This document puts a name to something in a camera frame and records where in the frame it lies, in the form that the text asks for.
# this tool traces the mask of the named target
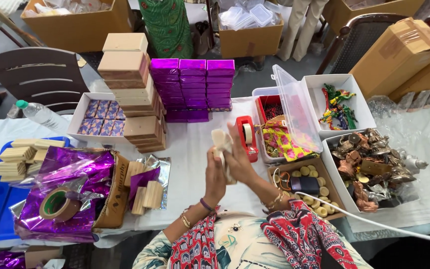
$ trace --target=chair backrest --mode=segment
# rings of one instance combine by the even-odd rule
[[[74,52],[25,47],[0,53],[0,83],[19,100],[54,112],[74,110],[89,92]]]
[[[330,74],[349,73],[390,25],[405,18],[391,13],[371,13],[352,18],[344,27],[349,27],[349,33],[340,33],[344,45]]]

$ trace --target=green bottle cap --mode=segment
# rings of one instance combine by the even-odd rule
[[[21,109],[25,109],[25,108],[27,108],[28,107],[28,102],[26,102],[26,101],[24,101],[24,100],[18,100],[17,102],[16,102],[16,107],[19,107],[19,108],[21,108]]]

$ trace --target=brown tape roll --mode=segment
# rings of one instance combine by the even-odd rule
[[[74,217],[81,208],[81,202],[65,197],[68,187],[59,187],[50,192],[39,207],[39,215],[45,220],[65,222]]]

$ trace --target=bangle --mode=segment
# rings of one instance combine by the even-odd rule
[[[187,217],[185,216],[185,212],[182,212],[182,214],[180,214],[180,218],[182,219],[183,225],[185,225],[187,229],[192,229],[192,225],[187,220]]]
[[[261,204],[264,205],[268,210],[273,209],[277,204],[281,202],[281,200],[283,200],[283,196],[284,196],[284,193],[280,192],[279,195],[275,198],[275,200],[270,204],[264,204],[263,202],[261,202]]]
[[[200,198],[200,203],[210,212],[215,211],[213,208],[211,208],[205,201],[203,198]]]

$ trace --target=stack of wooden blocks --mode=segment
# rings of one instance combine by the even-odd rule
[[[152,170],[151,167],[141,163],[132,161],[128,165],[127,175],[124,181],[124,186],[130,188],[131,177]],[[163,186],[156,180],[151,180],[146,187],[137,187],[135,194],[132,214],[144,215],[147,208],[160,208],[163,195]]]
[[[64,141],[49,139],[16,139],[0,154],[1,182],[24,180],[37,174],[49,146],[64,147]]]
[[[124,137],[140,153],[165,150],[165,109],[149,74],[144,33],[107,35],[99,74],[126,117]]]

